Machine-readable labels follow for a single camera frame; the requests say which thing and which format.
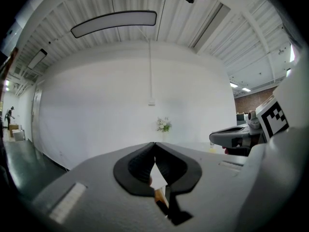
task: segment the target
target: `dark floor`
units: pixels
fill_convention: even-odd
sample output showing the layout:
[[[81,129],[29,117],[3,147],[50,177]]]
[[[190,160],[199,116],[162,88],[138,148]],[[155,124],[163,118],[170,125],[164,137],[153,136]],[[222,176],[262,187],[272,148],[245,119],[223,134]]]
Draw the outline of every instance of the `dark floor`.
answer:
[[[43,188],[66,173],[26,140],[4,143],[13,181],[20,194],[32,201]]]

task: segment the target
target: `cardboard box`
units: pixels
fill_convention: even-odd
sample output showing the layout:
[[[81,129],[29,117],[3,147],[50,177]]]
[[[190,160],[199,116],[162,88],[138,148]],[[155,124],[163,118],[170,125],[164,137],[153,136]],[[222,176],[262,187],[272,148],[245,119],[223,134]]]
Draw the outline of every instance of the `cardboard box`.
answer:
[[[18,130],[18,125],[17,124],[11,124],[9,130],[10,130],[10,136],[14,137],[12,130]]]

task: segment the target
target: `ceiling light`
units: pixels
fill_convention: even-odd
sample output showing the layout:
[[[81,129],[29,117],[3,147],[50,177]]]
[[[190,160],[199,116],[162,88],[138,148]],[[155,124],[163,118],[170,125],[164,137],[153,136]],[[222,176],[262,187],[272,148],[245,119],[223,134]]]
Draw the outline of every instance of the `ceiling light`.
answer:
[[[295,54],[294,54],[294,50],[293,50],[293,46],[291,45],[291,56],[290,56],[290,62],[293,62],[295,59]]]
[[[39,62],[42,61],[43,58],[45,58],[47,55],[47,52],[45,52],[43,49],[41,49],[37,55],[34,56],[34,58],[29,63],[28,67],[30,69],[33,69]]]
[[[286,71],[286,77],[288,77],[290,73],[291,73],[291,68],[288,68],[288,70]]]
[[[156,23],[156,12],[150,10],[121,11],[111,14],[101,15],[71,29],[75,38],[82,37],[92,32],[103,29],[122,27],[122,26],[154,26]]]
[[[238,87],[238,85],[230,83],[231,87]]]

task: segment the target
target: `flower vase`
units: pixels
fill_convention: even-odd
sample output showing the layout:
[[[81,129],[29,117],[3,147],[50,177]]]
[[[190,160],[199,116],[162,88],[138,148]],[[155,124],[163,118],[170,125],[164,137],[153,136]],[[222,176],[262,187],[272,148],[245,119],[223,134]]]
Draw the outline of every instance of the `flower vase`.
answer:
[[[168,138],[169,132],[168,131],[163,131],[162,132],[162,142],[167,143],[167,138]]]

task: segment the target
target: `brick wall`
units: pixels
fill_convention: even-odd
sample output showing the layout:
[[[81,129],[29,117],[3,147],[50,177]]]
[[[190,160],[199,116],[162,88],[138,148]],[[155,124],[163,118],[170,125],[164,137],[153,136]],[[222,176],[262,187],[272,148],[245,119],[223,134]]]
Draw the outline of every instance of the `brick wall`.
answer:
[[[275,90],[276,87],[266,89],[264,91],[254,93],[252,95],[243,96],[235,99],[236,113],[242,114],[248,113],[250,111],[255,111],[255,109],[266,101]]]

